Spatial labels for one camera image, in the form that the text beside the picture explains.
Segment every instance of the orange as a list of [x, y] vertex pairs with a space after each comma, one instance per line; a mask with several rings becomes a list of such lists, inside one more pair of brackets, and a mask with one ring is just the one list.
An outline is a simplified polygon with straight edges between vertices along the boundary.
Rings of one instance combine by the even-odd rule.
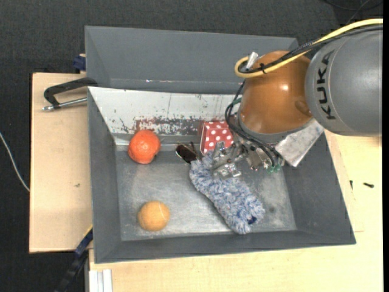
[[146, 231], [160, 231], [166, 227], [169, 219], [169, 208], [156, 200], [145, 203], [138, 212], [139, 225]]
[[128, 144], [128, 155], [132, 160], [149, 164], [160, 150], [160, 140], [156, 134], [150, 130], [140, 130]]

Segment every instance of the table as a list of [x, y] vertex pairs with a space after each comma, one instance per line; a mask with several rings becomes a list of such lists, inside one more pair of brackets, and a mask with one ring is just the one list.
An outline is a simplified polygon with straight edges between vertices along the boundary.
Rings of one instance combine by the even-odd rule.
[[[41, 110], [45, 88], [84, 76], [33, 75], [31, 253], [75, 249], [92, 222], [86, 107]], [[115, 292], [382, 291], [382, 138], [326, 137], [356, 245], [109, 264], [95, 264], [90, 249], [88, 268], [111, 269]]]

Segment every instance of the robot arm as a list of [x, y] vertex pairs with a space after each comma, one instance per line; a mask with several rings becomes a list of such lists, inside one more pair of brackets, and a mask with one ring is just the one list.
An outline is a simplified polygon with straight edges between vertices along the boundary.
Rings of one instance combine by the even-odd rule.
[[[225, 112], [235, 148], [214, 151], [214, 171], [223, 178], [237, 176], [235, 162], [242, 158], [253, 169], [277, 170], [285, 160], [293, 165], [288, 150], [298, 146], [306, 153], [324, 128], [380, 135], [382, 23], [356, 22], [290, 52], [238, 61], [235, 73], [245, 80]], [[318, 47], [311, 61], [304, 56]]]

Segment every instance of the yellow ball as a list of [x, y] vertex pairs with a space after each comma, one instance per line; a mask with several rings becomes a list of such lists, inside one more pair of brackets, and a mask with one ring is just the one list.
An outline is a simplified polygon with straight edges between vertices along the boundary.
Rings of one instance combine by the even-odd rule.
[[140, 227], [146, 231], [160, 231], [166, 227], [169, 219], [169, 208], [160, 201], [149, 201], [138, 212]]

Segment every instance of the yellow cable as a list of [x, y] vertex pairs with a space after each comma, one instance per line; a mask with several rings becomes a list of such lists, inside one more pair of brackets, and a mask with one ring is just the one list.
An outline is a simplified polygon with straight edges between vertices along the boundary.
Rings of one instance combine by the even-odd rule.
[[[382, 18], [373, 18], [373, 19], [365, 19], [363, 21], [358, 21], [358, 22], [355, 22], [355, 23], [352, 23], [352, 24], [349, 24], [347, 26], [344, 26], [344, 27], [341, 27], [327, 35], [325, 35], [323, 38], [320, 38], [318, 40], [316, 40], [315, 42], [313, 42], [313, 44], [316, 44], [316, 43], [319, 43], [319, 42], [322, 42], [324, 40], [327, 40], [327, 39], [330, 39], [330, 38], [333, 38], [333, 37], [336, 37], [336, 36], [339, 36], [341, 35], [342, 33], [345, 33], [349, 30], [352, 30], [352, 29], [355, 29], [355, 28], [358, 28], [358, 27], [363, 27], [363, 26], [367, 26], [367, 25], [377, 25], [377, 24], [383, 24], [384, 23], [384, 20]], [[295, 59], [297, 59], [298, 57], [304, 55], [305, 53], [309, 52], [309, 50], [303, 52], [303, 53], [300, 53], [296, 56], [293, 56], [291, 58], [288, 58], [287, 60], [285, 61], [282, 61], [281, 63], [278, 63], [274, 66], [271, 66], [269, 68], [266, 68], [265, 72], [271, 72], [271, 71], [274, 71], [288, 63], [290, 63], [291, 61], [294, 61]], [[254, 77], [258, 77], [260, 75], [263, 75], [264, 72], [263, 71], [257, 71], [257, 72], [253, 72], [251, 74], [245, 74], [243, 72], [240, 72], [239, 71], [239, 66], [244, 62], [244, 61], [247, 61], [249, 59], [249, 57], [243, 57], [241, 58], [240, 60], [238, 60], [235, 64], [235, 74], [238, 76], [238, 77], [241, 77], [241, 78], [254, 78]]]

